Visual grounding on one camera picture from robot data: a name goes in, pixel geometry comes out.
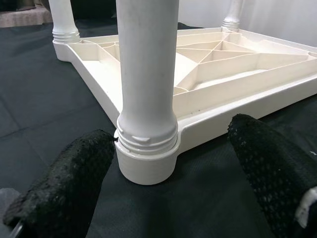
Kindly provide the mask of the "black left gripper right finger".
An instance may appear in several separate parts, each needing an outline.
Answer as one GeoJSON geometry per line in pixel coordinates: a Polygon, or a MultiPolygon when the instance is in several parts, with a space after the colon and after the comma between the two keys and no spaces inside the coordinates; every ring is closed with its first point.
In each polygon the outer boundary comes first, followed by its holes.
{"type": "Polygon", "coordinates": [[[228,139],[277,238],[317,236],[317,162],[266,123],[235,115],[228,139]]]}

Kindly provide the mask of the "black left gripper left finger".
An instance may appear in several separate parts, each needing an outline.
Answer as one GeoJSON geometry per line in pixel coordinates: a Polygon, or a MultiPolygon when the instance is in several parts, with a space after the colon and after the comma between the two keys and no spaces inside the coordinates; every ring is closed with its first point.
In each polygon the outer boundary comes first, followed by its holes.
{"type": "Polygon", "coordinates": [[[24,238],[84,238],[116,138],[101,129],[69,143],[25,192],[6,208],[5,226],[23,226],[24,238]]]}

